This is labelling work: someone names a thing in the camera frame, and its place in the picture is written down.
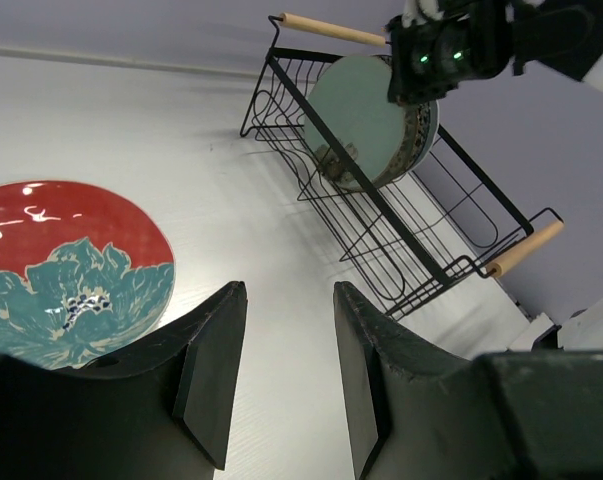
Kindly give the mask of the dark deer pattern plate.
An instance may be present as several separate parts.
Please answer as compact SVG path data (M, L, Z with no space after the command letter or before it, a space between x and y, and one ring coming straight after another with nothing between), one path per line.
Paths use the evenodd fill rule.
M373 185L404 137L404 107L387 100L390 79L389 56L347 56L327 67L307 96Z

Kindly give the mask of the blue floral pattern plate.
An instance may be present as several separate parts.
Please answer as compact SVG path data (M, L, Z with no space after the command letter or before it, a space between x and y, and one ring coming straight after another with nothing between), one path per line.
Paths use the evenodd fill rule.
M439 104L436 100L405 106L404 137L388 166L374 181L376 188L392 183L416 168L432 148L439 127Z

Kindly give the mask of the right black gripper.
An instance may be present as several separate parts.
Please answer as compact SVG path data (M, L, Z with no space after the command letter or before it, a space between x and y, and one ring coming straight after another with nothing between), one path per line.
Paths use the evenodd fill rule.
M506 1L407 1L385 26L391 48L387 100L418 105L463 81L491 79L511 59Z

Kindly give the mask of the red teal flower plate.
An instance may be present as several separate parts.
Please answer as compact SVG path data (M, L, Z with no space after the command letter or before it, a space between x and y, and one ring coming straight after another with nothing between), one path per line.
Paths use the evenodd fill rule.
M0 353L85 365L155 328L175 284L160 228L132 201L64 180L0 185Z

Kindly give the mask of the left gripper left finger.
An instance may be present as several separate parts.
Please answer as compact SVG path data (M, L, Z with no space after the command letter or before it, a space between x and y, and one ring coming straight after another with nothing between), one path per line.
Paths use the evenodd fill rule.
M225 466L247 317L233 281L79 369L0 354L0 479L210 479Z

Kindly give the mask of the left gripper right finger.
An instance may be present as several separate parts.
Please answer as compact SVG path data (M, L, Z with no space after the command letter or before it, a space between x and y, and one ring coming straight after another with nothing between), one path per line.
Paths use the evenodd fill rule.
M334 286L359 479L603 479L603 351L457 357Z

